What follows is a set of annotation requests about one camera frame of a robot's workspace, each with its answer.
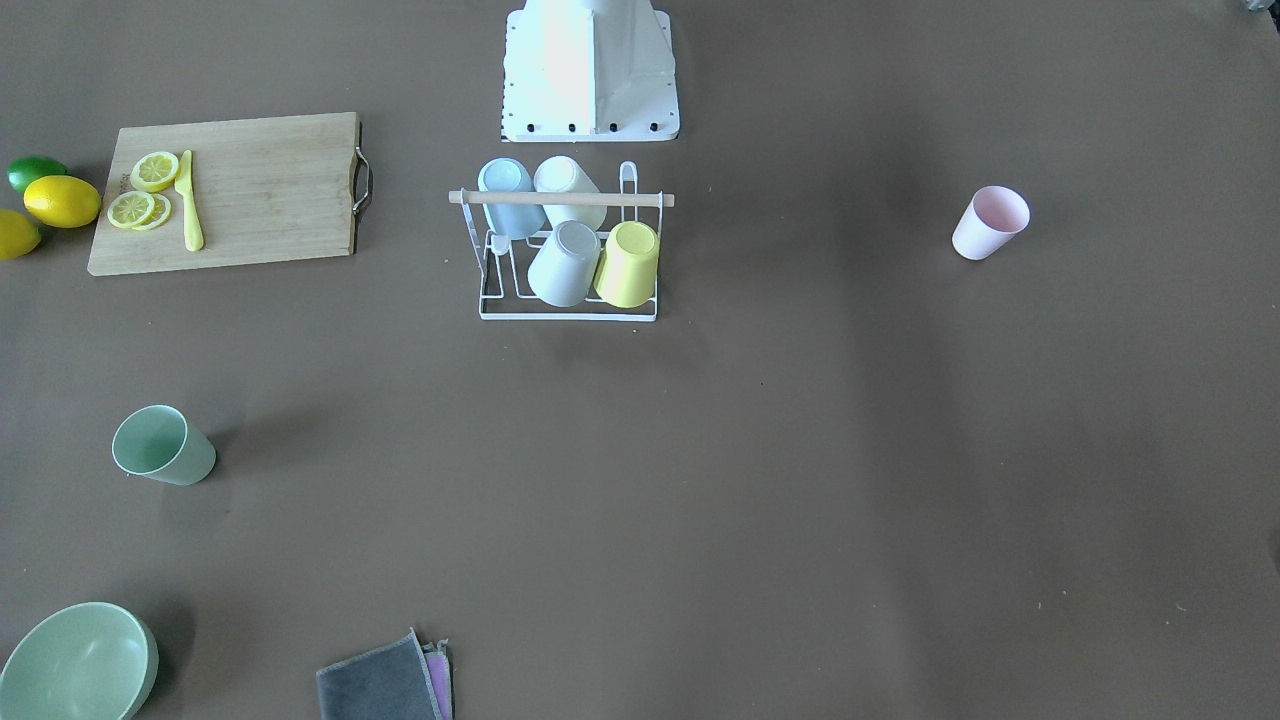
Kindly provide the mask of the pink cup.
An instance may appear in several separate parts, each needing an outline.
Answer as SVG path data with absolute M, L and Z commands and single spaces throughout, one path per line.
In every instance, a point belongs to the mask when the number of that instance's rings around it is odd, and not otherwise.
M 979 188 L 960 218 L 952 247 L 972 261 L 989 258 L 1030 223 L 1030 206 L 1015 190 L 991 184 Z

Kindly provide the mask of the green cup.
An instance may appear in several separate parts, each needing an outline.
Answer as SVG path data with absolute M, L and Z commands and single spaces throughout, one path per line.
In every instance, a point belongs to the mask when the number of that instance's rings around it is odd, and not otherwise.
M 168 405 L 132 413 L 111 438 L 114 462 L 127 474 L 172 486 L 192 486 L 212 471 L 211 441 L 186 415 Z

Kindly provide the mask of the yellow cup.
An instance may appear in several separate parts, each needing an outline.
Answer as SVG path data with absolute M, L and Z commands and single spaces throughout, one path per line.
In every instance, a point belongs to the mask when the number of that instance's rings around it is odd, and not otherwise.
M 660 241 L 641 222 L 621 222 L 605 238 L 593 288 L 614 307 L 639 307 L 657 286 Z

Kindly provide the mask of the grey cup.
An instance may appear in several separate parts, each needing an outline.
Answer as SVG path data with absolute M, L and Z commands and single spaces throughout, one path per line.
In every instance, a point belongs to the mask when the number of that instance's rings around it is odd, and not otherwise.
M 572 307 L 586 300 L 602 251 L 595 231 L 567 220 L 552 231 L 527 270 L 532 293 L 556 307 Z

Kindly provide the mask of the light blue cup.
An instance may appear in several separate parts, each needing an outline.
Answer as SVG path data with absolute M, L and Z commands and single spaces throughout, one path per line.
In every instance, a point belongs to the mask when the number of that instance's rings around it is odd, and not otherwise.
M 477 187 L 483 192 L 532 192 L 532 177 L 526 167 L 513 158 L 494 158 L 477 173 Z M 483 204 L 486 223 L 497 236 L 508 240 L 527 238 L 543 229 L 547 215 L 539 204 Z

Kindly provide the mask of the cream white cup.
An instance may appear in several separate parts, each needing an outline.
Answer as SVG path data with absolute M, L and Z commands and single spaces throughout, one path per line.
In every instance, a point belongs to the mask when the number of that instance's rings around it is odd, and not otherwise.
M 539 193 L 598 193 L 599 188 L 588 173 L 568 156 L 553 156 L 543 161 L 532 176 L 534 190 Z M 607 209 L 600 205 L 543 204 L 548 223 L 556 228 L 563 222 L 581 222 L 591 231 L 599 231 Z

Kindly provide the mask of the pink cloth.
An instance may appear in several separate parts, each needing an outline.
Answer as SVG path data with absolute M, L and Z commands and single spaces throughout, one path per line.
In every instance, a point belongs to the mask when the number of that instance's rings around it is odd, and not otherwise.
M 448 639 L 424 644 L 422 655 L 428 667 L 436 719 L 451 720 L 454 717 L 454 702 Z

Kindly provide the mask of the bamboo cutting board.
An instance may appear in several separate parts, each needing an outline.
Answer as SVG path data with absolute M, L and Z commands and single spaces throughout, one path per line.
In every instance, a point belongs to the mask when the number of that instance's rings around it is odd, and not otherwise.
M 88 273 L 96 277 L 343 258 L 355 251 L 361 119 L 353 111 L 174 126 L 125 127 L 116 136 L 105 204 L 131 190 L 146 154 L 193 155 L 193 190 L 204 232 L 186 246 L 183 201 L 155 231 L 122 229 L 100 217 Z

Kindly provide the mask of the grey cloth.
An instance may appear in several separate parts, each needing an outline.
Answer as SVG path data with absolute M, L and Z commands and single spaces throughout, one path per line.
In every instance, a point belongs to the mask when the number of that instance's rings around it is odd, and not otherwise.
M 316 673 L 323 719 L 436 719 L 415 632 Z

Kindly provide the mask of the yellow plastic knife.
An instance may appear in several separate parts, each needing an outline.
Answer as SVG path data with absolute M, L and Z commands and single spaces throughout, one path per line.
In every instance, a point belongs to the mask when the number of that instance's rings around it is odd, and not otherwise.
M 189 149 L 179 155 L 174 187 L 182 201 L 186 249 L 189 252 L 198 252 L 205 246 L 205 236 L 195 193 L 193 161 L 195 154 Z

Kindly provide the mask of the lemon slice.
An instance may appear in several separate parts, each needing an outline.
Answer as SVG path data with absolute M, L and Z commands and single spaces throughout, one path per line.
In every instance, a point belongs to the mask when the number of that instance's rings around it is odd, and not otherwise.
M 106 219 L 116 228 L 134 229 L 150 222 L 157 201 L 147 191 L 129 191 L 116 196 L 105 210 Z
M 160 225 L 164 225 L 170 219 L 172 200 L 163 193 L 151 193 L 150 197 L 154 200 L 152 211 L 143 222 L 133 225 L 133 231 L 154 231 Z
M 132 167 L 128 182 L 133 190 L 161 193 L 175 183 L 179 170 L 179 155 L 169 151 L 148 152 Z

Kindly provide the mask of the yellow lemon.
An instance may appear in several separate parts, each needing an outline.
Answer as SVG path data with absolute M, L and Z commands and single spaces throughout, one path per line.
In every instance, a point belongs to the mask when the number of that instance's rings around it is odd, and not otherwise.
M 92 223 L 102 206 L 96 188 L 74 176 L 45 176 L 32 181 L 23 192 L 23 202 L 38 223 L 63 229 Z
M 41 243 L 38 227 L 23 213 L 0 210 L 0 259 L 3 261 L 22 258 Z

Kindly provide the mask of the green bowl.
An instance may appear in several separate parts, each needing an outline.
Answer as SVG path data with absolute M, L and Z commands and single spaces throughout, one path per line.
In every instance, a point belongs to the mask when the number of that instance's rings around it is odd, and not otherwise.
M 36 625 L 3 669 L 4 719 L 132 719 L 157 675 L 152 632 L 108 602 L 63 609 Z

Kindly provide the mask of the green lime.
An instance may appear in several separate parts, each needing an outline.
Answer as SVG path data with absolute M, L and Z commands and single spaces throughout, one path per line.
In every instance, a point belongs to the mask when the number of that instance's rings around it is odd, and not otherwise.
M 15 158 L 6 167 L 8 182 L 19 195 L 23 195 L 31 183 L 44 177 L 67 176 L 68 173 L 67 165 L 46 155 Z

